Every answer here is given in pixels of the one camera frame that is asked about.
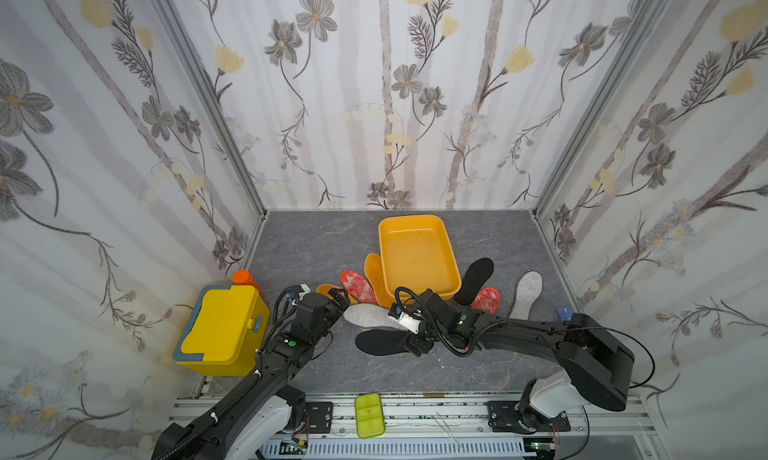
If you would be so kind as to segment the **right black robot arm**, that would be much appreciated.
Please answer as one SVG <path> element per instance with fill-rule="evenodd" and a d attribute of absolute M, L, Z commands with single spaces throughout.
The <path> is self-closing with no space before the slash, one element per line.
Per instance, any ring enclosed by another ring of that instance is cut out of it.
<path fill-rule="evenodd" d="M 434 344 L 458 357 L 477 350 L 503 350 L 548 360 L 555 374 L 529 381 L 501 426 L 523 435 L 551 428 L 573 408 L 625 410 L 635 356 L 606 328 L 585 314 L 569 321 L 531 321 L 501 317 L 447 303 L 427 290 L 393 313 L 408 330 L 396 341 L 400 351 L 420 356 Z"/>

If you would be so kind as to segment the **black insole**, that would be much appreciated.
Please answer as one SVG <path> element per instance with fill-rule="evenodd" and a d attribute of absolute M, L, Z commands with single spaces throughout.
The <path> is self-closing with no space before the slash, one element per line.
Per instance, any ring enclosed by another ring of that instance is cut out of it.
<path fill-rule="evenodd" d="M 470 306 L 493 272 L 494 262 L 490 258 L 484 257 L 472 262 L 462 278 L 461 287 L 454 295 L 453 301 L 460 306 Z"/>
<path fill-rule="evenodd" d="M 411 336 L 408 331 L 371 329 L 356 336 L 355 346 L 363 353 L 377 357 L 402 353 L 420 356 L 421 353 L 409 344 Z"/>

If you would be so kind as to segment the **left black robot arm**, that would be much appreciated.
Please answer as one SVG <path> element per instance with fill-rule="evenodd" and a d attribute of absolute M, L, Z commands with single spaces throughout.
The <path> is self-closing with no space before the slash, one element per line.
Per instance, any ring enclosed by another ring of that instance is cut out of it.
<path fill-rule="evenodd" d="M 264 345 L 255 351 L 255 367 L 188 425 L 168 426 L 157 440 L 153 459 L 248 459 L 264 440 L 292 422 L 304 421 L 302 413 L 293 413 L 296 403 L 287 400 L 285 420 L 268 426 L 260 440 L 254 431 L 259 411 L 309 363 L 318 342 L 331 334 L 332 326 L 350 307 L 351 297 L 341 287 L 323 294 L 303 292 L 295 285 L 280 293 L 275 306 L 283 306 L 283 299 L 291 296 L 295 300 L 284 305 Z"/>

